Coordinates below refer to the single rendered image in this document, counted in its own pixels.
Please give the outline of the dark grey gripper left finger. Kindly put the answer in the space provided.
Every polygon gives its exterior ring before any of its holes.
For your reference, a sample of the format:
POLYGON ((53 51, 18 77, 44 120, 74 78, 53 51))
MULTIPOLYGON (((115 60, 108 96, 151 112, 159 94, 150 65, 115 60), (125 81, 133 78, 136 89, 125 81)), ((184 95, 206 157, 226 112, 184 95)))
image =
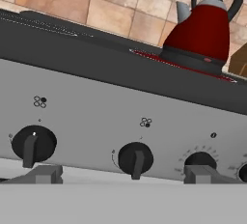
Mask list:
POLYGON ((61 165, 39 165, 25 175, 4 181, 4 184, 62 183, 63 182, 62 175, 63 175, 63 167, 61 165))

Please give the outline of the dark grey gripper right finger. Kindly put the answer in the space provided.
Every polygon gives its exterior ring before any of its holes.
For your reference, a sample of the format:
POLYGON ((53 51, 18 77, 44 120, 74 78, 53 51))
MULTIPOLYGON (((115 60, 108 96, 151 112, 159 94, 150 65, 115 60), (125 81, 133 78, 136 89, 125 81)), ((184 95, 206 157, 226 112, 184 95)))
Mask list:
POLYGON ((194 184, 239 184, 240 180, 233 179, 219 174, 215 169, 208 165, 186 165, 184 167, 184 183, 194 184))

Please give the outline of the black stove knob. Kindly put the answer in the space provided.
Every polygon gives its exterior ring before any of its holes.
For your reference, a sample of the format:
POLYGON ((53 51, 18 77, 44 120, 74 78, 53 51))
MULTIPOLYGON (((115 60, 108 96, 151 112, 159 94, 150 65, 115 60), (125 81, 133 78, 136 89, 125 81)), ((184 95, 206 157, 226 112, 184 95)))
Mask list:
POLYGON ((238 176, 239 178, 243 181, 243 182, 247 182, 247 164, 244 164, 239 172, 238 172, 238 176))
POLYGON ((48 160, 55 152, 57 138, 44 126, 26 126, 12 141, 14 153, 22 159, 24 168, 32 168, 36 162, 48 160))
POLYGON ((133 180, 139 180, 142 174, 149 171, 153 161, 151 149, 141 142, 128 143, 118 153, 120 169, 130 175, 133 180))
POLYGON ((206 152, 197 152, 188 156, 185 161, 185 165, 208 165, 213 169, 217 168, 216 160, 206 152))

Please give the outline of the grey stove with black hob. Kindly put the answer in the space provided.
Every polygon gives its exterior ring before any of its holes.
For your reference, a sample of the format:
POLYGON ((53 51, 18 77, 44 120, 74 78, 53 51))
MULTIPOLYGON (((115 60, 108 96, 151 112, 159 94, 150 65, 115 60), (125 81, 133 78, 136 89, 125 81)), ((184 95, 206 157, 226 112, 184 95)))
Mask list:
POLYGON ((120 149, 141 142, 154 158, 141 177, 180 181, 185 159, 206 152, 219 174, 243 182, 247 81, 184 70, 148 44, 0 9, 0 157, 22 162, 12 141, 26 126, 55 134, 45 163, 124 173, 120 149))

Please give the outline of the brown wooden box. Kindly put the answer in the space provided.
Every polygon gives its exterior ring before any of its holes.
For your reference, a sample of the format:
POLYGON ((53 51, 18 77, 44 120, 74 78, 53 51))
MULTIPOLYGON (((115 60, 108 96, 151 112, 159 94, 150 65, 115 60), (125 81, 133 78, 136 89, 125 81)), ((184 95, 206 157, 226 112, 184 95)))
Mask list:
POLYGON ((231 57, 229 72, 247 77, 247 43, 242 45, 231 57))

